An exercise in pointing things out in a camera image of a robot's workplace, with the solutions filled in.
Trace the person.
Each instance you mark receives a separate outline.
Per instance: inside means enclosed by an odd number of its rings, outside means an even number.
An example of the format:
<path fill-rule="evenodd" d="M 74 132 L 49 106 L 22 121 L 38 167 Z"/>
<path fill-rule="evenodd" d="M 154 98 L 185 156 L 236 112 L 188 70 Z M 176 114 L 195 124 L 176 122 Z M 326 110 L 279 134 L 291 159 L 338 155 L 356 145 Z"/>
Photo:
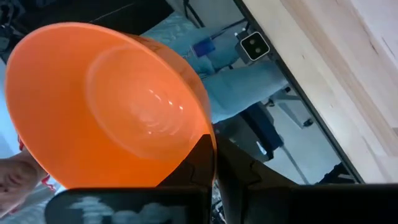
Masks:
<path fill-rule="evenodd" d="M 237 38 L 234 26 L 228 30 L 218 27 L 197 28 L 177 12 L 143 33 L 143 37 L 156 40 L 183 57 L 200 77 L 208 94 L 211 107 L 211 121 L 218 123 L 244 111 L 262 101 L 288 82 L 277 65 L 270 61 L 234 68 L 239 55 L 234 46 Z M 216 49 L 208 55 L 197 57 L 192 45 L 211 38 Z"/>

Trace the grey office chair base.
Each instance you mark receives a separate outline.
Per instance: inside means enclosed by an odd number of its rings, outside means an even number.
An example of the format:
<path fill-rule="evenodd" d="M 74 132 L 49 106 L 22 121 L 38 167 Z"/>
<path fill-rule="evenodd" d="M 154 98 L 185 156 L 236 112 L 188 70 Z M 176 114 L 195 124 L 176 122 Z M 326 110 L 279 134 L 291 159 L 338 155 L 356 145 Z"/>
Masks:
<path fill-rule="evenodd" d="M 266 107 L 279 107 L 287 117 L 295 123 L 300 129 L 310 127 L 314 120 L 312 115 L 307 111 L 306 115 L 299 116 L 289 105 L 289 102 L 299 102 L 302 103 L 301 97 L 296 94 L 296 92 L 291 89 L 291 87 L 286 86 L 283 89 L 275 92 L 271 97 L 268 98 L 267 102 L 264 104 Z"/>

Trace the orange plastic mini bowl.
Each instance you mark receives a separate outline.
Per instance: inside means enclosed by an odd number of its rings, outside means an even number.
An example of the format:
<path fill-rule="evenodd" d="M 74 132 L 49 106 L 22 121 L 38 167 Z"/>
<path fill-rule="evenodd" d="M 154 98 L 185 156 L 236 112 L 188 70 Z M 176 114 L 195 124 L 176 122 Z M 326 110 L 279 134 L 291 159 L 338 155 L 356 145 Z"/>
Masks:
<path fill-rule="evenodd" d="M 174 50 L 93 24 L 41 27 L 12 50 L 7 108 L 22 142 L 68 189 L 155 187 L 204 134 L 206 90 Z"/>

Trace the person's hand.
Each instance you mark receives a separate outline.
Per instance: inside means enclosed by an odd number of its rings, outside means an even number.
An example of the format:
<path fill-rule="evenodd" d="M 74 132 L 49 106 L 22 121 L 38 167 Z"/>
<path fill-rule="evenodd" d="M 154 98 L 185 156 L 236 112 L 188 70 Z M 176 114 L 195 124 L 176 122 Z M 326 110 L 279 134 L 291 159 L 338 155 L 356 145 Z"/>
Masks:
<path fill-rule="evenodd" d="M 22 204 L 47 175 L 25 147 L 0 159 L 0 218 Z"/>

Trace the small blue object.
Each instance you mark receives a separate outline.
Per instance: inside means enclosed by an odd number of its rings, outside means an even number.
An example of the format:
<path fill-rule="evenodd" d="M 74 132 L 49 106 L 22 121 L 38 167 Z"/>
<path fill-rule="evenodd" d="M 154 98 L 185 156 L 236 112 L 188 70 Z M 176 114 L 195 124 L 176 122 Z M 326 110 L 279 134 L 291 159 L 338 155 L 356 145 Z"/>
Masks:
<path fill-rule="evenodd" d="M 216 49 L 211 38 L 203 39 L 196 44 L 192 45 L 192 50 L 194 51 L 197 57 L 202 57 L 208 55 Z"/>

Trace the dark blue box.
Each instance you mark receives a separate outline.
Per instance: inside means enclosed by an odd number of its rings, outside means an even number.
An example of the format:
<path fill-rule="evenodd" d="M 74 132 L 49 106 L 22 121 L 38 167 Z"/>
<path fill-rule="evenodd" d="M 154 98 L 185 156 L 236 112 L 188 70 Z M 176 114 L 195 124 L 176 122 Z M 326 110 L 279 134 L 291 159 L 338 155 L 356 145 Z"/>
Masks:
<path fill-rule="evenodd" d="M 260 161 L 272 160 L 274 151 L 282 147 L 284 142 L 276 131 L 272 117 L 264 109 L 264 105 L 255 103 L 240 112 L 239 115 L 258 138 L 259 145 L 265 150 Z"/>

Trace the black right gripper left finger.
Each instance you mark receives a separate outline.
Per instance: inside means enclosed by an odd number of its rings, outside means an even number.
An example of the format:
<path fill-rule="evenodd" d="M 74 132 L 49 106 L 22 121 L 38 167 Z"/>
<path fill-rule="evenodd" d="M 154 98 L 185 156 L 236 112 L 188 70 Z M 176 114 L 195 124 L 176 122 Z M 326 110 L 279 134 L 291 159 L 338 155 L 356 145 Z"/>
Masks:
<path fill-rule="evenodd" d="M 210 189 L 215 175 L 215 150 L 204 134 L 188 156 L 157 187 L 199 187 Z"/>

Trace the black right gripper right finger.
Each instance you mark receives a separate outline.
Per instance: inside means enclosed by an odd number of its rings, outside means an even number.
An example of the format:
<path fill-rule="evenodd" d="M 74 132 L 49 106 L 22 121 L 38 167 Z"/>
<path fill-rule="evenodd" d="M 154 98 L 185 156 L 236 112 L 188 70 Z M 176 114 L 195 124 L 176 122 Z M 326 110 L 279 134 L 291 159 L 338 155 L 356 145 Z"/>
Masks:
<path fill-rule="evenodd" d="M 227 224 L 288 224 L 296 183 L 217 137 L 217 179 Z"/>

